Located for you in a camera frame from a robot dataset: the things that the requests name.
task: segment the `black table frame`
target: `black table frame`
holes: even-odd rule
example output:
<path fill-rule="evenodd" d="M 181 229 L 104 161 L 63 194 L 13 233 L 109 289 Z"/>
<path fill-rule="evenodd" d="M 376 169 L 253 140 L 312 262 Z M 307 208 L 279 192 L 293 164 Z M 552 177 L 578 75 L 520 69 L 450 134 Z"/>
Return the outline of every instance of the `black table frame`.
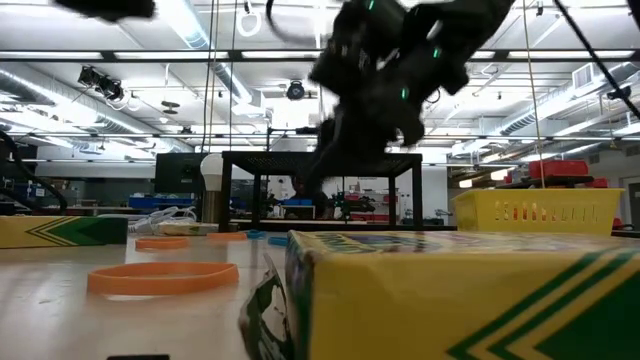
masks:
<path fill-rule="evenodd" d="M 223 151 L 222 152 L 222 189 L 221 189 L 221 201 L 220 201 L 220 224 L 219 231 L 227 232 L 229 231 L 229 222 L 231 220 L 231 214 L 229 210 L 229 202 L 231 200 L 231 172 L 233 169 L 233 165 L 238 166 L 239 168 L 247 171 L 248 173 L 254 176 L 253 182 L 253 204 L 251 209 L 251 228 L 257 230 L 267 230 L 267 231 L 287 231 L 287 230 L 297 230 L 297 229 L 308 229 L 309 227 L 313 227 L 315 230 L 325 230 L 329 231 L 329 229 L 333 229 L 336 227 L 336 224 L 322 224 L 322 221 L 318 221 L 313 224 L 296 224 L 283 221 L 281 224 L 276 223 L 261 223 L 260 222 L 260 202 L 261 202 L 261 179 L 262 176 L 268 175 L 276 175 L 276 176 L 289 176 L 296 173 L 296 169 L 291 168 L 261 168 L 259 166 L 254 166 L 248 159 L 256 160 L 255 162 L 260 161 L 269 161 L 269 160 L 277 160 L 277 161 L 290 161 L 291 159 L 296 159 L 293 161 L 297 164 L 303 164 L 304 158 L 311 156 L 311 153 L 306 152 L 254 152 L 254 151 Z M 377 225 L 377 224 L 366 224 L 366 225 L 357 225 L 357 229 L 359 230 L 422 230 L 423 223 L 422 221 L 414 221 L 414 224 L 411 226 L 402 226 L 398 225 L 398 219 L 396 214 L 396 177 L 404 174 L 406 171 L 411 170 L 412 172 L 412 198 L 413 198 L 413 218 L 414 219 L 422 219 L 423 211 L 422 211 L 422 155 L 421 154 L 387 154 L 385 156 L 386 160 L 393 162 L 396 164 L 393 168 L 384 169 L 384 170 L 376 170 L 371 169 L 370 171 L 364 173 L 357 172 L 345 172 L 340 174 L 332 174 L 335 177 L 386 177 L 389 181 L 389 224 L 388 225 Z M 356 226 L 351 224 L 349 226 L 348 223 L 346 225 L 338 225 L 351 228 L 352 226 Z"/>

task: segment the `air vent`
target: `air vent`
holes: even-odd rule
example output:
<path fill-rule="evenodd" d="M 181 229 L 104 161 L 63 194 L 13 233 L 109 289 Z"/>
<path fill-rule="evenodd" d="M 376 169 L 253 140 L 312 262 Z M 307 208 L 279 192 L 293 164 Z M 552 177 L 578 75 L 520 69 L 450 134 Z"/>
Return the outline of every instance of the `air vent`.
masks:
<path fill-rule="evenodd" d="M 589 165 L 597 164 L 600 162 L 600 154 L 589 155 Z"/>
<path fill-rule="evenodd" d="M 629 146 L 624 150 L 627 157 L 640 155 L 640 145 Z"/>
<path fill-rule="evenodd" d="M 572 74 L 573 88 L 578 90 L 585 86 L 589 86 L 593 83 L 595 77 L 595 70 L 593 64 L 587 64 L 580 69 L 576 70 Z"/>

